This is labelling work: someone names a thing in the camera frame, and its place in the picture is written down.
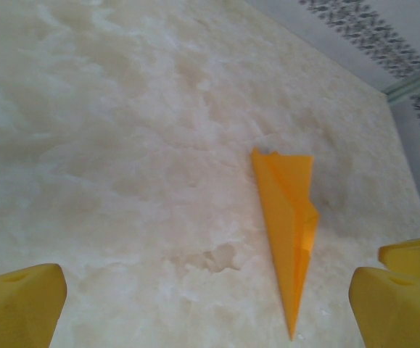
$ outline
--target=white marble surface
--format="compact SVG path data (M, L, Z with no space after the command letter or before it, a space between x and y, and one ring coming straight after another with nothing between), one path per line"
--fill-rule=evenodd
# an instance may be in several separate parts
M313 154L288 340L254 146ZM245 3L0 1L0 273L58 262L52 347L362 347L347 300L420 237L384 97Z

